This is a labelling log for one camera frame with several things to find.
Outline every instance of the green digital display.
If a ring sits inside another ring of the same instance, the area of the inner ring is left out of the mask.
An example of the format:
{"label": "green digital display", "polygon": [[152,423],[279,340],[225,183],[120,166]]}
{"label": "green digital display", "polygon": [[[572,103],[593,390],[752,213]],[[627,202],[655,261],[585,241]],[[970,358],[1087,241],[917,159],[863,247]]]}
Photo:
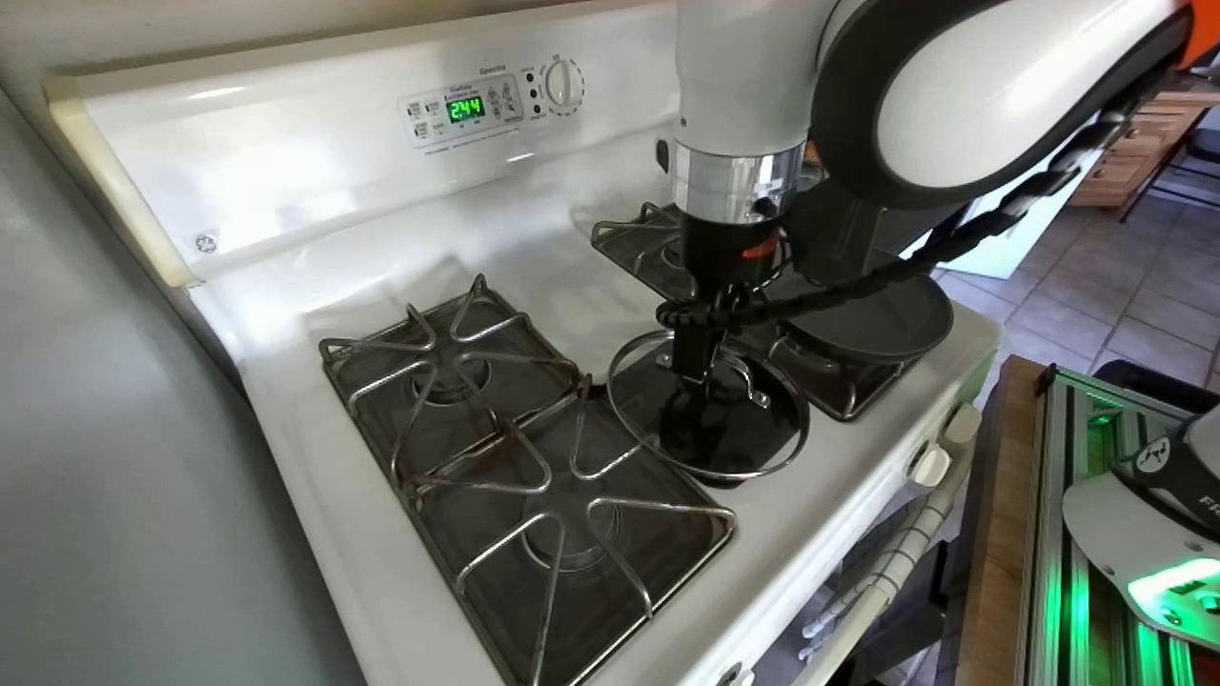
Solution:
{"label": "green digital display", "polygon": [[462,98],[447,98],[452,123],[473,123],[483,119],[483,94],[462,94]]}

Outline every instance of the white stove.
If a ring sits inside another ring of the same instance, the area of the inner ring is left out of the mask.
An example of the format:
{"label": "white stove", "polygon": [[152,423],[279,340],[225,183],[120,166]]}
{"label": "white stove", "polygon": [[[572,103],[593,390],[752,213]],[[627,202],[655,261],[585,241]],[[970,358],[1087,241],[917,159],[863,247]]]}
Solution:
{"label": "white stove", "polygon": [[[228,349],[370,683],[519,672],[454,588],[466,569],[408,513],[399,485],[421,480],[393,480],[327,363],[477,279],[527,312],[572,390],[652,330],[660,297],[596,253],[593,230],[669,193],[652,141],[677,115],[673,17],[665,0],[599,0],[50,85],[134,253]],[[956,312],[863,420],[814,407],[778,477],[682,491],[731,513],[726,543],[628,631],[607,631],[589,677],[752,667],[971,401],[992,349],[996,327]]]}

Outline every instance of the stove control panel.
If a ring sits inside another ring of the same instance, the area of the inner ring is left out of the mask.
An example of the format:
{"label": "stove control panel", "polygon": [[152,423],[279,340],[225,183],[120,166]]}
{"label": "stove control panel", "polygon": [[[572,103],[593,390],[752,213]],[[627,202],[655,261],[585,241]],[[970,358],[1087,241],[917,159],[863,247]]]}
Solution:
{"label": "stove control panel", "polygon": [[481,70],[477,78],[408,98],[408,136],[417,147],[447,153],[513,124],[572,119],[585,105],[585,71],[572,57],[538,64]]}

